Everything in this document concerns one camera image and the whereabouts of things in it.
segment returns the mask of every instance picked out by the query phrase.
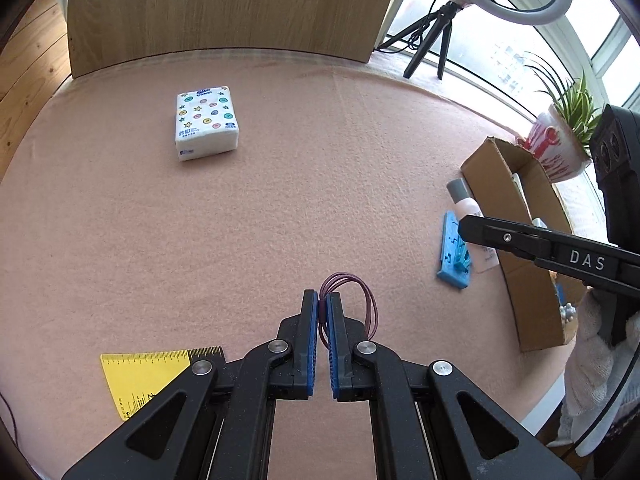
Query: metal screw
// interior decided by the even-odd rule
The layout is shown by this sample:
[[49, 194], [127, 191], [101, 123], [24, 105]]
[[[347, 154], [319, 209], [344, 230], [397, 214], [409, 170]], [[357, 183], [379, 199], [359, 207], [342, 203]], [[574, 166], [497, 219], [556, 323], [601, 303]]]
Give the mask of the metal screw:
[[287, 351], [289, 344], [283, 339], [274, 339], [269, 343], [269, 350], [274, 354], [281, 354]]
[[201, 361], [196, 361], [193, 365], [191, 365], [191, 371], [196, 375], [207, 375], [212, 370], [212, 368], [213, 366], [211, 366], [211, 363], [209, 361], [205, 361], [204, 359], [202, 359]]
[[438, 375], [449, 375], [453, 371], [453, 366], [446, 361], [436, 361], [433, 364], [433, 371]]
[[361, 354], [373, 354], [378, 349], [373, 341], [360, 341], [356, 348]]

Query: black cable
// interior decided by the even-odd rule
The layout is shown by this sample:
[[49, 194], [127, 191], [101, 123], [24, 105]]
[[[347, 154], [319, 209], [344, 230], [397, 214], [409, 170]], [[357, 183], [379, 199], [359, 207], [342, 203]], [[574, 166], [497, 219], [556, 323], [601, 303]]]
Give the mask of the black cable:
[[634, 355], [631, 358], [631, 362], [629, 363], [629, 366], [626, 368], [625, 374], [622, 376], [622, 380], [620, 381], [620, 384], [618, 385], [616, 390], [613, 392], [613, 395], [611, 396], [609, 401], [605, 404], [603, 410], [596, 417], [596, 419], [591, 423], [591, 425], [587, 428], [587, 431], [585, 431], [580, 436], [580, 438], [576, 440], [574, 444], [562, 454], [562, 456], [560, 457], [562, 460], [565, 460], [569, 455], [571, 455], [571, 453], [575, 450], [575, 448], [577, 448], [578, 446], [580, 446], [580, 444], [584, 442], [584, 439], [591, 434], [591, 431], [595, 430], [596, 426], [600, 424], [600, 421], [605, 417], [605, 415], [607, 415], [607, 412], [611, 409], [611, 407], [613, 406], [613, 403], [616, 402], [616, 399], [620, 395], [622, 388], [625, 387], [625, 384], [629, 376], [631, 375], [631, 372], [634, 370], [634, 367], [636, 366], [636, 362], [638, 361], [639, 357], [640, 357], [640, 344], [636, 348], [636, 351], [634, 352]]
[[406, 47], [404, 47], [402, 50], [393, 50], [393, 51], [380, 50], [377, 48], [376, 51], [382, 52], [382, 54], [398, 54], [399, 52], [404, 52], [407, 49], [418, 50], [420, 43], [422, 43], [422, 35], [429, 28], [429, 25], [431, 25], [431, 22], [427, 21], [427, 18], [431, 14], [431, 11], [433, 10], [433, 6], [436, 4], [436, 1], [437, 0], [433, 0], [431, 2], [431, 6], [429, 7], [429, 12], [427, 12], [427, 15], [423, 17], [422, 21], [420, 22], [420, 27], [417, 30], [414, 30], [409, 36], [409, 39], [406, 42]]
[[18, 426], [15, 423], [15, 417], [14, 417], [14, 410], [11, 409], [11, 406], [9, 405], [9, 403], [6, 401], [6, 399], [4, 398], [4, 395], [2, 394], [2, 392], [0, 392], [0, 399], [2, 399], [2, 402], [5, 403], [6, 408], [9, 410], [9, 415], [11, 415], [11, 422], [14, 425], [14, 442], [15, 442], [15, 447], [18, 448], [18, 450], [20, 449], [20, 446], [18, 446]]

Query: wooden wall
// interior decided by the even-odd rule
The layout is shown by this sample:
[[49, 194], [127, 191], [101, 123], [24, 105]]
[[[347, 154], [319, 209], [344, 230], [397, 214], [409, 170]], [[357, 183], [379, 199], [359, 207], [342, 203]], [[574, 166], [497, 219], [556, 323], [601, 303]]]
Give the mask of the wooden wall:
[[140, 57], [283, 48], [367, 62], [390, 0], [69, 0], [73, 76]]
[[0, 54], [0, 181], [38, 113], [70, 75], [56, 0], [35, 0]]

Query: cardboard box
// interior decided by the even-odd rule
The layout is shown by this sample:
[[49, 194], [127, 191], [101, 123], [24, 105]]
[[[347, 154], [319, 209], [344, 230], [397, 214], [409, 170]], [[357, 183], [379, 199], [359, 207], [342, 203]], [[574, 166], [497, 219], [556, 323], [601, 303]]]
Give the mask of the cardboard box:
[[[541, 218], [552, 230], [571, 234], [571, 226], [540, 163], [528, 151], [504, 140], [488, 138], [461, 167], [485, 216], [531, 224]], [[530, 209], [511, 180], [517, 173]], [[522, 351], [567, 344], [577, 320], [562, 325], [552, 275], [533, 262], [498, 251], [511, 297]], [[566, 301], [577, 305], [585, 292], [579, 280], [557, 276]]]

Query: window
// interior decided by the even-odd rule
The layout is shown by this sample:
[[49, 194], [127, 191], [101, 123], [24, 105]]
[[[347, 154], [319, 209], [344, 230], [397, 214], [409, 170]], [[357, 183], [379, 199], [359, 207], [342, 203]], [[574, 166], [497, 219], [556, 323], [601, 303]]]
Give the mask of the window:
[[[404, 0], [389, 34], [397, 34], [403, 28], [419, 20], [429, 12], [433, 0]], [[437, 0], [437, 10], [447, 0]], [[508, 0], [496, 2], [513, 7]], [[535, 74], [525, 67], [533, 52], [543, 57], [558, 72], [569, 78], [558, 56], [546, 44], [535, 28], [528, 25], [505, 22], [477, 6], [470, 6], [453, 19], [453, 30], [447, 59], [458, 63], [473, 74], [495, 85], [532, 113], [543, 112], [551, 99], [536, 92], [544, 87]], [[440, 52], [440, 38], [431, 48]]]
[[[446, 1], [437, 0], [433, 9]], [[508, 0], [496, 1], [512, 7]], [[539, 7], [541, 0], [513, 1], [519, 8], [531, 9]], [[431, 3], [403, 0], [388, 34], [397, 34], [425, 16]], [[538, 30], [505, 22], [470, 6], [453, 20], [447, 59], [491, 83], [533, 116], [548, 107], [550, 98], [536, 92], [543, 86], [525, 67], [530, 59], [528, 52], [547, 60], [561, 77], [577, 78], [585, 73], [597, 106], [611, 102], [640, 108], [640, 47], [629, 37], [628, 28], [609, 0], [573, 0], [565, 20]], [[440, 39], [431, 51], [439, 54]]]
[[607, 37], [618, 12], [609, 0], [573, 0], [566, 16], [591, 57]]
[[609, 102], [622, 106], [640, 84], [640, 46], [629, 38], [625, 47], [602, 76]]

